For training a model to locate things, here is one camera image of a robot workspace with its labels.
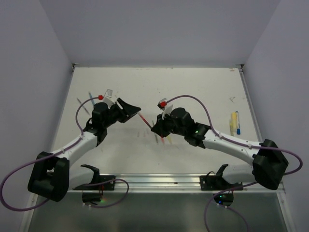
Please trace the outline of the dark red pen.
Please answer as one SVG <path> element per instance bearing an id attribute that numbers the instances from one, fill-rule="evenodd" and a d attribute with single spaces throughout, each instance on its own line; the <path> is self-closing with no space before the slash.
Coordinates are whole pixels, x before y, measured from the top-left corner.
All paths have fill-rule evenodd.
<path id="1" fill-rule="evenodd" d="M 139 117 L 143 120 L 143 122 L 151 129 L 152 126 L 150 123 L 144 118 L 144 116 L 141 113 L 138 113 Z"/>

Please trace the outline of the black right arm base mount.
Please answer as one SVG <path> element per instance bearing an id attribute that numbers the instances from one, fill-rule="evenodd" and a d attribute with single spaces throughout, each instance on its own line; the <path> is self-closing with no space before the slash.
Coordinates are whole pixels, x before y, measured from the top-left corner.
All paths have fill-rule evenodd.
<path id="1" fill-rule="evenodd" d="M 223 179 L 223 172 L 227 167 L 228 164 L 224 164 L 216 173 L 210 171 L 206 175 L 201 175 L 199 177 L 200 189 L 202 191 L 222 191 L 229 188 L 240 187 L 240 190 L 243 190 L 243 184 L 241 182 L 230 184 Z M 221 193 L 220 195 L 216 196 L 214 200 L 219 205 L 230 206 L 234 201 L 233 190 Z"/>

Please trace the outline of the yellow highlighter pen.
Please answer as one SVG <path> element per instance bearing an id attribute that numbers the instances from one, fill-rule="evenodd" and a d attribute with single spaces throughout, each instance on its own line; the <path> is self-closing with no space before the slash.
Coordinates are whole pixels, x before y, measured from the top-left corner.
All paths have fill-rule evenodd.
<path id="1" fill-rule="evenodd" d="M 167 136 L 167 140 L 169 141 L 170 144 L 172 144 L 172 139 L 170 136 Z"/>

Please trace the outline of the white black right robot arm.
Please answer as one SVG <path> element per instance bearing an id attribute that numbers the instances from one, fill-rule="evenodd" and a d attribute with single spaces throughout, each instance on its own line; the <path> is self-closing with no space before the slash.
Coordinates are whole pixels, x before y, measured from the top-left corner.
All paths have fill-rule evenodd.
<path id="1" fill-rule="evenodd" d="M 159 114 L 151 131 L 160 137 L 176 134 L 194 147 L 220 151 L 243 161 L 241 165 L 220 167 L 215 184 L 222 190 L 239 182 L 257 182 L 277 190 L 288 167 L 286 157 L 272 140 L 259 143 L 214 132 L 210 126 L 195 122 L 184 108 Z"/>

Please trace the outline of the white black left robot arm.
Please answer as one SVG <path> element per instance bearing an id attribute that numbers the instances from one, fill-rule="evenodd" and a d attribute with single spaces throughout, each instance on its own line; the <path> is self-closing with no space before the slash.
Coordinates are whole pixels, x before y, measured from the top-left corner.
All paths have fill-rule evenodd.
<path id="1" fill-rule="evenodd" d="M 54 153 L 41 152 L 35 160 L 28 182 L 28 191 L 54 202 L 64 198 L 69 190 L 70 167 L 88 151 L 99 146 L 107 136 L 107 128 L 116 122 L 125 123 L 141 111 L 118 98 L 93 106 L 91 117 L 81 135 Z"/>

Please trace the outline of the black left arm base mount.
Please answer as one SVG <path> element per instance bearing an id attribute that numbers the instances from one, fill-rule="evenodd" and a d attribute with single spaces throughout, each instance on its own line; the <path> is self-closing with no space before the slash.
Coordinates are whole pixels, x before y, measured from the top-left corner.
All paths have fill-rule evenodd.
<path id="1" fill-rule="evenodd" d="M 115 175 L 101 175 L 97 167 L 82 164 L 77 170 L 70 172 L 69 190 L 81 190 L 83 203 L 96 206 L 103 200 L 105 190 L 114 190 L 115 178 Z"/>

